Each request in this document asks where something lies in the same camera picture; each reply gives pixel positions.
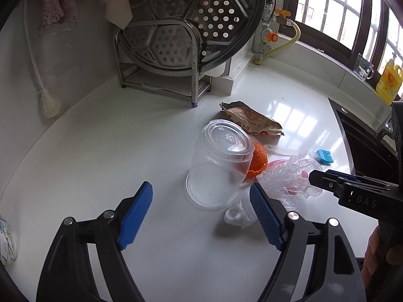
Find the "towel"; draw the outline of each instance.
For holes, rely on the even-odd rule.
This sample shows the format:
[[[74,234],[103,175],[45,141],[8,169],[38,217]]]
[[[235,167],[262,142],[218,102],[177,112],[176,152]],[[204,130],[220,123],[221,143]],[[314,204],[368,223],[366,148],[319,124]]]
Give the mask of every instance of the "towel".
[[[51,24],[72,21],[77,25],[77,6],[74,0],[42,0],[39,35],[42,35]]]

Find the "plastic bag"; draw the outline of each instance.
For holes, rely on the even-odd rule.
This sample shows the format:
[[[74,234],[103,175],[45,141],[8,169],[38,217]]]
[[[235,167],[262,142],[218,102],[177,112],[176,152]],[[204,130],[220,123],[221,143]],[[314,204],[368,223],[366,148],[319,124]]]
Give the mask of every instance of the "plastic bag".
[[[281,201],[285,209],[296,212],[305,210],[305,199],[321,195],[322,189],[310,185],[308,176],[312,170],[322,170],[320,164],[306,151],[300,151],[289,160],[275,160],[256,177],[266,194]],[[249,186],[254,179],[244,182],[238,195],[225,212],[224,221],[242,229],[252,225],[257,216],[249,200]]]
[[[224,221],[242,229],[250,226],[257,220],[257,215],[249,200],[249,190],[240,190],[231,202],[230,208],[225,212]]]
[[[308,152],[300,151],[289,160],[277,161],[273,167],[268,164],[257,180],[266,194],[281,201],[287,211],[301,212],[305,209],[305,199],[322,193],[322,189],[309,183],[312,170],[321,171],[322,167]]]

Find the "clear plastic cup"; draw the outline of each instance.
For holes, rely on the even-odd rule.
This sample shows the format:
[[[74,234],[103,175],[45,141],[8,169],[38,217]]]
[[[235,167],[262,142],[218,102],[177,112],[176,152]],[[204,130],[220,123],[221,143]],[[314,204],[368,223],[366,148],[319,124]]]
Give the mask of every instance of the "clear plastic cup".
[[[195,143],[186,189],[199,205],[227,206],[249,170],[254,145],[249,136],[228,120],[210,121]]]

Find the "snack package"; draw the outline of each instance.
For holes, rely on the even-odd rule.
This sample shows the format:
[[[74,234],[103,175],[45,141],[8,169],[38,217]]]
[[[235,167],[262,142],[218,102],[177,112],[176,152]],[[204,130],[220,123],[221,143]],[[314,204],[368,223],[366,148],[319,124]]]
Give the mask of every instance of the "snack package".
[[[279,123],[249,108],[241,101],[221,102],[220,107],[231,121],[241,126],[244,131],[251,135],[284,135],[283,128]]]

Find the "metal screw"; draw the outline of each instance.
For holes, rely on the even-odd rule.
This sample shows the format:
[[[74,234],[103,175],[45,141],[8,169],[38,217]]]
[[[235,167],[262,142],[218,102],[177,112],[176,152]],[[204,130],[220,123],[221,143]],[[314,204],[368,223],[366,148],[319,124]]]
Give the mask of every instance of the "metal screw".
[[[339,221],[335,218],[330,218],[329,219],[329,224],[332,225],[333,227],[336,227],[339,225]]]
[[[296,213],[296,212],[294,212],[294,211],[292,211],[292,212],[289,212],[289,213],[288,213],[288,217],[289,217],[291,220],[297,220],[297,219],[299,218],[299,214]]]
[[[71,225],[73,223],[73,218],[72,217],[67,217],[63,220],[63,223],[68,226]]]
[[[115,212],[113,210],[106,210],[104,212],[104,218],[111,219],[115,216]]]

